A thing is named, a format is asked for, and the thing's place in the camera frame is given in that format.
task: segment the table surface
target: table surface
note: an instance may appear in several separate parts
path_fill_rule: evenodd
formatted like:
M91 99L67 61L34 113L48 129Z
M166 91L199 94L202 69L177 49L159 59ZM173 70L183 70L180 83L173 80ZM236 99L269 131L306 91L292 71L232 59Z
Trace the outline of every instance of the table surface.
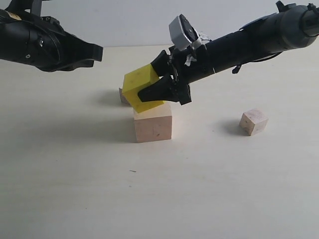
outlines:
M118 88L167 48L72 73L0 63L2 239L319 237L319 44L192 83L173 139L138 144ZM253 108L269 122L249 137Z

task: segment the yellow cube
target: yellow cube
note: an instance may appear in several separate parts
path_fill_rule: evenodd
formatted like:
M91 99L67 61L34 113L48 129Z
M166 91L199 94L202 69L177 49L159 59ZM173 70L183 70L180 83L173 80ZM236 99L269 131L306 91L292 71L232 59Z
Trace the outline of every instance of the yellow cube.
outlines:
M164 101L142 102L138 92L157 82L160 78L151 64L145 65L124 76L122 95L137 113L141 113L164 104Z

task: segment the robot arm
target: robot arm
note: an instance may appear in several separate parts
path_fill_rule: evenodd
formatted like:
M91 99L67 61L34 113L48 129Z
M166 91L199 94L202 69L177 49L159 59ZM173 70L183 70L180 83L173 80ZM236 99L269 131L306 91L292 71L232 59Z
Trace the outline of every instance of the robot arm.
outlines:
M141 104L155 101L191 102L190 83L244 64L261 62L281 53L310 46L319 34L319 9L313 4L276 3L278 13L264 16L240 30L211 40L199 34L185 16L170 25L174 44L151 63L159 80L139 90Z
M101 62L103 48L64 31L57 19L41 16L42 1L12 0L0 9L0 59L44 72L73 71Z

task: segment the beige block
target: beige block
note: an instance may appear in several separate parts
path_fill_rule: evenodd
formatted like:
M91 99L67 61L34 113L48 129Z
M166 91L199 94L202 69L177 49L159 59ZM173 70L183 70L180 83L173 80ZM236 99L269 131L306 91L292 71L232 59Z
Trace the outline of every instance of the beige block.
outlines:
M142 113L133 112L138 143L172 138L172 113L168 102Z
M259 109L252 109L243 113L240 120L240 126L250 135L255 135L262 132L267 123L268 117L265 116Z
M120 99L121 99L122 104L129 105L130 103L127 101L127 99L122 94L122 88L119 88L119 93L120 93Z

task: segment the background wall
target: background wall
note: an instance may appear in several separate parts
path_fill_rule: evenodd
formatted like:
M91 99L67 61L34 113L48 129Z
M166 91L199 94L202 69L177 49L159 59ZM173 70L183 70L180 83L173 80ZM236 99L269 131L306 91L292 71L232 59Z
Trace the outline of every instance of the background wall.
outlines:
M246 23L277 12L277 0L52 0L43 15L65 30L105 47L171 44L168 25L184 14L198 30L217 38ZM296 0L297 4L309 0ZM10 0L1 0L6 8ZM284 4L293 0L283 0Z

